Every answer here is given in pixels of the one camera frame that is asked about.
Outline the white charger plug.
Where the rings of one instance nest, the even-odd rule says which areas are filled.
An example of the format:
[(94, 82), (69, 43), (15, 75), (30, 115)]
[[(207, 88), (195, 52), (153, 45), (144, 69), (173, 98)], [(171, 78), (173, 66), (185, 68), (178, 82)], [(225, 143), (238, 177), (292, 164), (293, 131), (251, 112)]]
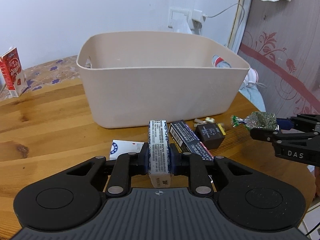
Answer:
[(205, 22), (205, 17), (202, 10), (189, 10), (188, 25), (191, 30), (201, 29)]

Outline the white bearing picture box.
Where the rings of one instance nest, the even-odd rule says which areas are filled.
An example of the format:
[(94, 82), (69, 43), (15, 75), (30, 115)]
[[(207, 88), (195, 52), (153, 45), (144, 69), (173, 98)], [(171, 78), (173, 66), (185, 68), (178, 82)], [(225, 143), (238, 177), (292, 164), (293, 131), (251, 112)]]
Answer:
[(110, 149), (110, 160), (116, 160), (117, 157), (125, 153), (139, 153), (143, 147), (143, 142), (113, 140)]

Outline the beige plastic storage bin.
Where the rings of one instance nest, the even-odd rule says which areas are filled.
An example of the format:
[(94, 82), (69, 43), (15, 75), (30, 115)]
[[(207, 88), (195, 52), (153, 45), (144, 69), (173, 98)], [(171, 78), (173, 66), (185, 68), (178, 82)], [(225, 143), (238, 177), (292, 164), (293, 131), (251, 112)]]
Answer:
[(250, 68), (209, 38), (156, 31), (94, 35), (76, 64), (93, 120), (104, 128), (224, 113)]

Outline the white wall socket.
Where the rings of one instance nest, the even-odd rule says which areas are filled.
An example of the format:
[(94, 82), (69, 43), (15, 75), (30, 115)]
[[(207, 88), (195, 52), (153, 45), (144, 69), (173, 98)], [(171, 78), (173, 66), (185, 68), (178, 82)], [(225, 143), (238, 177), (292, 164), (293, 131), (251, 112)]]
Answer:
[(189, 22), (190, 9), (180, 7), (170, 7), (168, 17), (168, 28), (172, 29), (173, 23), (177, 21)]

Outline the red milk carton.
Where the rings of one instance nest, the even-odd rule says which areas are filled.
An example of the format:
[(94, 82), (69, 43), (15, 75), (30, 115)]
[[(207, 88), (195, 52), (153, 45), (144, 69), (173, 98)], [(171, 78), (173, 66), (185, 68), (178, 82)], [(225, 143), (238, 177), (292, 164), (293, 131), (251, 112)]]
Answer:
[(28, 88), (16, 47), (1, 55), (1, 72), (7, 89), (13, 98), (20, 97)]

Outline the green seaweed snack bag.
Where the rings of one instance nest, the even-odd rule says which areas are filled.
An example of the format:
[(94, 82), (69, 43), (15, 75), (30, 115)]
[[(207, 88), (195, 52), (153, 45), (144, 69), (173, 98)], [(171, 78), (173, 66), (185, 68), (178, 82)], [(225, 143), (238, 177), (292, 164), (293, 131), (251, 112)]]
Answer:
[(236, 115), (233, 115), (231, 116), (231, 124), (233, 127), (243, 124), (248, 130), (262, 128), (275, 131), (278, 129), (275, 114), (260, 111), (252, 112), (245, 118), (240, 118)]

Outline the blue white porcelain-pattern box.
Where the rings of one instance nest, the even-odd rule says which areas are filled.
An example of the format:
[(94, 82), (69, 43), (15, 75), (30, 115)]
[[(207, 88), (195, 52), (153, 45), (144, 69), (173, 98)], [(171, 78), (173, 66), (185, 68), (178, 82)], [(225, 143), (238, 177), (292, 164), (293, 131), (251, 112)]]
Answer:
[(167, 122), (149, 121), (148, 174), (154, 188), (167, 188), (171, 184), (170, 147)]

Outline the dark long carton box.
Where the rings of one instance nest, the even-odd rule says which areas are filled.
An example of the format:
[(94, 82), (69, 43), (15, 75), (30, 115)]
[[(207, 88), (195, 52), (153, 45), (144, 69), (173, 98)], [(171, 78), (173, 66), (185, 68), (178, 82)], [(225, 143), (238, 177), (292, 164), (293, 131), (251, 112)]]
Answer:
[(180, 120), (172, 122), (169, 126), (169, 133), (176, 144), (176, 147), (181, 152), (198, 154), (203, 160), (212, 161), (214, 159), (185, 121)]

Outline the floral patterned cloth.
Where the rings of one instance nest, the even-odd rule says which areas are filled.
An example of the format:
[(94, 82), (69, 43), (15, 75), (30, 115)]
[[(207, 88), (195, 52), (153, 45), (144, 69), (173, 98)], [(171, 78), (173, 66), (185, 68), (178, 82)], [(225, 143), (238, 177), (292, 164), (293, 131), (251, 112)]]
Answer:
[(79, 79), (77, 56), (46, 62), (24, 70), (28, 88), (24, 94), (56, 85), (66, 80)]

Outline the beige clothes peg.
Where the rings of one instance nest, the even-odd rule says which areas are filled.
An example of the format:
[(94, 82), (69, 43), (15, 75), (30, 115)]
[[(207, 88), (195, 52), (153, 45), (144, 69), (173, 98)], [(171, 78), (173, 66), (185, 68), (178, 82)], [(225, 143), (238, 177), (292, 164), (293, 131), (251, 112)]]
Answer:
[(204, 120), (194, 119), (194, 127), (197, 127), (199, 125), (214, 124), (214, 123), (215, 123), (215, 119), (210, 117), (206, 117)]

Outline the white bed headboard frame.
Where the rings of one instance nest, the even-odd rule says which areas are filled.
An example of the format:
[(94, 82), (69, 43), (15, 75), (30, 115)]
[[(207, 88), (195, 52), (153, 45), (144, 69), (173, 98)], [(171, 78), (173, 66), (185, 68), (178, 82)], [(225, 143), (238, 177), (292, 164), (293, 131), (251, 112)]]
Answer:
[(252, 0), (238, 0), (238, 3), (235, 5), (236, 15), (227, 47), (236, 54), (239, 51), (242, 37), (246, 28), (251, 1)]

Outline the black cube box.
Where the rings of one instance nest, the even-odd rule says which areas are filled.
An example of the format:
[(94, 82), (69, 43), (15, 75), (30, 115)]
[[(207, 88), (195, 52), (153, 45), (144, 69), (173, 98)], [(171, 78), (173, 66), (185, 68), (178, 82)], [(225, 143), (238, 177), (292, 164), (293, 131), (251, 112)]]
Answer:
[(223, 127), (217, 123), (198, 125), (195, 134), (208, 150), (218, 149), (226, 135)]

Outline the light blue blanket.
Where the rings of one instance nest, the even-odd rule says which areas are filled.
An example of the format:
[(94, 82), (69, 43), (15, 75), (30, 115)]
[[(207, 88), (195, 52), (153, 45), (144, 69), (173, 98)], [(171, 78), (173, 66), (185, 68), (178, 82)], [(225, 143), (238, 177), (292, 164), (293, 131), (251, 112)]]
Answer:
[(239, 92), (250, 101), (259, 111), (265, 112), (265, 103), (263, 97), (256, 86), (251, 88), (245, 87), (240, 89)]

